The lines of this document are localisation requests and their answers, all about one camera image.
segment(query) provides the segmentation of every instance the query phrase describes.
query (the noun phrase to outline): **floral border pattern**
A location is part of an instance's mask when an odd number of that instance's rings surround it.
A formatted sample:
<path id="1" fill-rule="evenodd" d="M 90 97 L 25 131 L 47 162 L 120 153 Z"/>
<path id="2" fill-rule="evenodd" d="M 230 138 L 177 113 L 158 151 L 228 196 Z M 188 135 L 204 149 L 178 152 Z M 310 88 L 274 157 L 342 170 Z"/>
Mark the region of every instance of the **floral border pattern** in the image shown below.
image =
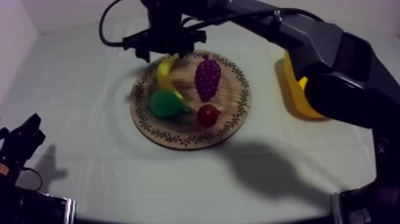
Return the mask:
<path id="1" fill-rule="evenodd" d="M 239 102 L 237 104 L 237 112 L 236 114 L 232 115 L 230 120 L 225 123 L 222 129 L 217 130 L 215 133 L 203 133 L 199 135 L 190 135 L 190 136 L 180 136 L 180 135 L 174 135 L 171 134 L 170 132 L 165 132 L 161 131 L 158 128 L 154 128 L 151 124 L 149 124 L 149 119 L 145 115 L 145 111 L 143 109 L 143 96 L 145 93 L 145 84 L 149 81 L 149 79 L 153 76 L 154 70 L 159 66 L 161 61 L 165 59 L 165 57 L 160 58 L 159 60 L 153 62 L 150 64 L 145 70 L 144 74 L 141 77 L 140 82 L 135 83 L 133 87 L 133 111 L 138 119 L 138 126 L 147 132 L 149 132 L 150 135 L 161 138 L 164 141 L 167 141 L 169 143 L 175 143 L 179 144 L 183 147 L 187 147 L 188 145 L 196 145 L 200 142 L 204 141 L 213 141 L 215 139 L 222 139 L 225 137 L 229 131 L 234 129 L 237 125 L 239 125 L 239 121 L 241 118 L 244 118 L 244 116 L 247 114 L 249 110 L 249 99 L 251 97 L 250 95 L 250 89 L 249 89 L 249 83 L 247 82 L 245 75 L 243 72 L 236 66 L 235 63 L 229 61 L 228 59 L 219 56 L 217 54 L 213 54 L 211 52 L 206 52 L 206 51 L 195 51 L 191 54 L 188 54 L 185 56 L 185 58 L 188 57 L 194 57 L 194 58 L 199 58 L 203 57 L 205 55 L 208 55 L 210 58 L 215 59 L 218 63 L 222 64 L 225 67 L 228 67 L 232 69 L 232 72 L 236 75 L 236 79 L 239 81 L 241 87 L 242 87 L 242 92 L 240 93 L 240 98 Z"/>

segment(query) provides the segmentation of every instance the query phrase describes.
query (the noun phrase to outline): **toy banana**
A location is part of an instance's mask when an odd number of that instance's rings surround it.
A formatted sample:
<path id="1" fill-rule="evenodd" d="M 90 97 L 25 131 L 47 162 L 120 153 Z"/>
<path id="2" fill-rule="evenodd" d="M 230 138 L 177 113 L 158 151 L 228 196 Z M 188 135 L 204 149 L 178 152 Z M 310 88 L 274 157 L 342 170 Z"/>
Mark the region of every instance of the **toy banana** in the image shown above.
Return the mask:
<path id="1" fill-rule="evenodd" d="M 157 69 L 157 82 L 161 89 L 172 91 L 178 98 L 183 99 L 182 94 L 180 94 L 175 86 L 172 85 L 172 81 L 169 77 L 171 68 L 177 59 L 177 56 L 170 57 L 164 59 L 160 63 Z"/>

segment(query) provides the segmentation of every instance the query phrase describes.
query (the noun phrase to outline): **wooden plate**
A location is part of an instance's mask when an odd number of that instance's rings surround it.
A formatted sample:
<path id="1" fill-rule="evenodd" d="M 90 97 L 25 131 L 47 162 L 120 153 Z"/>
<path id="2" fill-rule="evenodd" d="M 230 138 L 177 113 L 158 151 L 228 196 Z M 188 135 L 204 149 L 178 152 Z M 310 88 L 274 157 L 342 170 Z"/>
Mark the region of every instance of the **wooden plate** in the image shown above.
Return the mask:
<path id="1" fill-rule="evenodd" d="M 221 67 L 221 79 L 217 93 L 207 104 L 220 111 L 213 127 L 202 127 L 196 121 L 201 102 L 195 88 L 197 65 L 203 56 L 216 60 Z M 159 90 L 157 68 L 162 57 L 150 64 L 133 86 L 130 114 L 136 127 L 147 138 L 167 148 L 198 150 L 215 145 L 234 134 L 246 119 L 251 105 L 249 84 L 242 71 L 230 60 L 208 51 L 195 51 L 175 62 L 170 77 L 173 85 L 183 95 L 190 112 L 172 119 L 159 119 L 152 115 L 149 102 Z"/>

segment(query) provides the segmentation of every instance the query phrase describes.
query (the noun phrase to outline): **table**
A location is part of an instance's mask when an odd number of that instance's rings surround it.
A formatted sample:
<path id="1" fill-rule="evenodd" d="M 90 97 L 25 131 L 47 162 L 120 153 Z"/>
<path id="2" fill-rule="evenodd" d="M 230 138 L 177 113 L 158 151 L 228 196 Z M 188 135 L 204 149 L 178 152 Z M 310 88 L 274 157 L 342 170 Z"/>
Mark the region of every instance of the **table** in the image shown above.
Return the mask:
<path id="1" fill-rule="evenodd" d="M 120 41 L 146 27 L 146 18 L 134 18 L 104 30 Z M 374 179 L 369 130 L 287 111 L 276 72 L 283 49 L 231 23 L 206 31 L 208 42 L 196 47 L 235 62 L 253 103 L 228 141 L 194 152 L 161 148 L 135 128 L 127 96 L 146 63 L 134 51 L 103 46 L 97 24 L 43 35 L 0 106 L 1 126 L 42 118 L 46 141 L 27 162 L 42 174 L 42 192 L 76 199 L 78 214 L 97 220 L 274 223 L 324 216 L 331 193 Z M 398 79 L 400 41 L 365 36 Z M 34 178 L 22 175 L 18 184 Z"/>

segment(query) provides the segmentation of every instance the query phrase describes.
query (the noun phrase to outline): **plastic fruit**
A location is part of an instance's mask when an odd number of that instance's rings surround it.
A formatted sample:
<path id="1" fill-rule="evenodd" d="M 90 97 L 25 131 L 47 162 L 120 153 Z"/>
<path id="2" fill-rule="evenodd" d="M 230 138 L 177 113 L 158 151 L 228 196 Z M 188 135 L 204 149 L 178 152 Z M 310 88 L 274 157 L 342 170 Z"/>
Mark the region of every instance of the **plastic fruit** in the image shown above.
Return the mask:
<path id="1" fill-rule="evenodd" d="M 217 123 L 220 112 L 211 104 L 200 107 L 197 111 L 197 121 L 200 125 L 211 127 Z"/>
<path id="2" fill-rule="evenodd" d="M 208 55 L 203 56 L 196 69 L 195 85 L 202 102 L 208 102 L 217 92 L 221 79 L 221 67 L 216 60 L 210 60 Z"/>
<path id="3" fill-rule="evenodd" d="M 160 89 L 151 96 L 150 109 L 160 118 L 172 117 L 187 110 L 183 100 L 166 89 Z"/>
<path id="4" fill-rule="evenodd" d="M 164 59 L 157 69 L 157 82 L 160 89 L 166 89 L 172 91 L 178 98 L 183 99 L 182 94 L 178 92 L 169 77 L 172 66 L 174 65 L 177 57 L 171 57 Z"/>

